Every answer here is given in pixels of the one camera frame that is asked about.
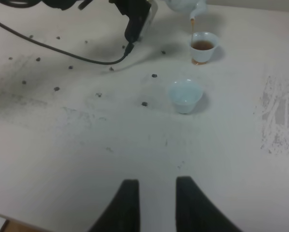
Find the white teacup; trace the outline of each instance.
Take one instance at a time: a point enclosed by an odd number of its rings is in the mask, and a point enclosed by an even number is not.
[[[196,32],[193,34],[193,44],[197,41],[209,41],[213,45],[213,48],[209,50],[197,50],[192,47],[191,41],[189,42],[193,59],[197,63],[206,63],[210,60],[214,50],[218,47],[218,37],[210,32]]]

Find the teapot spout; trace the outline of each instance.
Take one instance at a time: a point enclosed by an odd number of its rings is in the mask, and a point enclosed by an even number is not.
[[[205,13],[207,11],[207,4],[205,0],[199,0],[196,4],[195,10],[190,13],[190,19],[194,19],[196,16]]]

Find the white table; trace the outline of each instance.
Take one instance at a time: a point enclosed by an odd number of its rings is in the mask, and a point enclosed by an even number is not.
[[[0,21],[93,59],[116,60],[127,44],[128,19],[104,0],[82,12],[0,5]],[[289,13],[209,6],[197,30],[220,37],[203,66],[191,64],[188,17],[159,2],[111,72],[0,29],[0,215],[82,232],[136,178],[141,231],[174,232],[175,179],[189,175],[243,231],[289,232]],[[191,115],[166,94],[185,77],[206,93]]]

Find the black cable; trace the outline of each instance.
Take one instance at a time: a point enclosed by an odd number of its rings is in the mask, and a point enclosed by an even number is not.
[[[48,48],[48,49],[50,49],[50,50],[52,50],[52,51],[59,52],[59,53],[68,55],[68,56],[70,56],[70,57],[73,57],[73,58],[76,58],[76,59],[80,59],[80,60],[83,60],[83,61],[86,61],[86,62],[89,62],[89,63],[94,63],[94,64],[102,64],[102,65],[118,64],[118,63],[120,63],[122,60],[124,60],[125,57],[127,57],[128,54],[129,54],[129,53],[132,51],[132,49],[134,48],[134,45],[133,45],[132,43],[129,43],[129,44],[127,45],[127,47],[126,47],[126,49],[125,49],[125,52],[124,52],[124,55],[123,55],[123,57],[122,57],[121,59],[118,59],[117,61],[113,61],[113,62],[102,62],[102,61],[96,61],[96,60],[91,60],[91,59],[83,58],[83,57],[74,55],[74,54],[72,54],[72,53],[65,52],[65,51],[63,51],[63,50],[57,49],[57,48],[55,48],[55,47],[51,47],[51,46],[46,45],[46,44],[44,44],[44,43],[40,43],[40,42],[38,42],[38,41],[32,40],[31,38],[26,37],[26,36],[20,34],[19,32],[16,32],[15,30],[7,27],[6,25],[4,25],[4,24],[2,24],[2,23],[0,23],[0,27],[3,28],[3,29],[5,29],[5,30],[7,30],[7,31],[9,31],[9,32],[12,33],[12,34],[14,34],[14,35],[16,35],[16,36],[24,39],[24,40],[27,40],[27,41],[33,43],[33,44],[37,44],[37,45],[39,45],[39,46],[41,46],[41,47]]]
[[[40,3],[41,0],[31,0],[30,2],[24,2],[24,3],[14,3],[9,0],[0,0],[1,4],[4,4],[6,6],[14,7],[14,8],[29,8],[32,6],[37,5]]]

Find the empty teacup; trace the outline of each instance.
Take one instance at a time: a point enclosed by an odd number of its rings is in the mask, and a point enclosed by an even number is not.
[[[210,32],[196,32],[189,45],[195,64],[205,64],[218,47],[218,37]]]

